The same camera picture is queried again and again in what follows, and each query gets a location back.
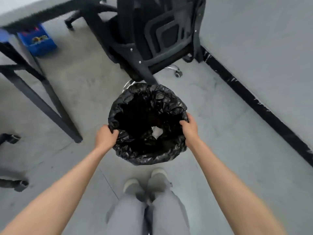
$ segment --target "blue plastic bin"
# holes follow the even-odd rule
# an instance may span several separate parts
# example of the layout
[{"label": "blue plastic bin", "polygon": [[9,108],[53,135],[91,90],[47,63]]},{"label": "blue plastic bin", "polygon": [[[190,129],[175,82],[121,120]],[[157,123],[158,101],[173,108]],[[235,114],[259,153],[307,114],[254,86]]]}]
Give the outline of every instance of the blue plastic bin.
[{"label": "blue plastic bin", "polygon": [[[43,35],[47,36],[47,39],[38,42],[33,41],[33,38],[41,37]],[[57,48],[56,44],[41,24],[34,27],[32,30],[19,32],[18,37],[33,56],[42,56]]]}]

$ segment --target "floor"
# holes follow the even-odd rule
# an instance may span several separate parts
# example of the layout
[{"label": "floor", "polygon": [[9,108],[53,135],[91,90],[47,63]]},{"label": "floor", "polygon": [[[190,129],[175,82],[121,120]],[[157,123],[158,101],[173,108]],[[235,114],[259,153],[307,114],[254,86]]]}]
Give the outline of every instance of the floor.
[{"label": "floor", "polygon": [[[22,193],[0,189],[0,230],[88,154],[96,130],[107,123],[112,102],[129,79],[107,58],[84,20],[74,23],[74,32],[66,29],[67,16],[45,23],[59,49],[39,61],[84,141],[74,143],[0,75],[0,132],[22,137],[16,145],[0,147],[0,171],[30,181]],[[290,234],[311,234],[311,166],[205,63],[179,60],[177,65],[182,78],[175,78],[171,70],[155,77],[185,102],[201,138],[271,207]],[[40,83],[27,73],[19,74],[47,99]],[[186,206],[192,234],[232,234],[189,150],[154,166],[133,166],[109,151],[63,234],[103,234],[105,214],[122,195],[124,182],[135,177],[145,186],[156,167],[168,172],[173,191]]]}]

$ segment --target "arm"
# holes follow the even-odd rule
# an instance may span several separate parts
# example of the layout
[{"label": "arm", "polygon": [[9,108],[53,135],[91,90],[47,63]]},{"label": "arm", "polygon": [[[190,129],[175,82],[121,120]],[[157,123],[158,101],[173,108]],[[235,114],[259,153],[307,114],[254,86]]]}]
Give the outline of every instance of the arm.
[{"label": "arm", "polygon": [[1,235],[61,234],[72,217],[100,160],[114,146],[118,130],[107,125],[97,132],[96,145],[80,163],[42,192],[11,221]]},{"label": "arm", "polygon": [[198,161],[234,234],[286,234],[264,203],[206,146],[194,118],[180,121],[186,145]]}]

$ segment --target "black garbage bag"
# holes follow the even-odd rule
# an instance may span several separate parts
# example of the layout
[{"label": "black garbage bag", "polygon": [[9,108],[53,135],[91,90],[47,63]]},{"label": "black garbage bag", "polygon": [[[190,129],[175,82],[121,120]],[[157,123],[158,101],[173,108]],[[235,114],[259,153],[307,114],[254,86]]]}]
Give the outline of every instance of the black garbage bag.
[{"label": "black garbage bag", "polygon": [[[136,83],[113,103],[109,128],[119,130],[113,149],[134,165],[152,165],[173,160],[186,150],[180,120],[188,121],[186,105],[163,85]],[[152,127],[163,133],[156,139]]]}]

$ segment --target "gray wall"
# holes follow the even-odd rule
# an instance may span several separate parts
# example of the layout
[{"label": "gray wall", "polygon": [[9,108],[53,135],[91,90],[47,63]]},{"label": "gray wall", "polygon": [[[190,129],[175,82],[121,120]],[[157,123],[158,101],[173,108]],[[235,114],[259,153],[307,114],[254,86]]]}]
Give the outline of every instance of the gray wall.
[{"label": "gray wall", "polygon": [[207,0],[202,44],[313,148],[313,0]]}]

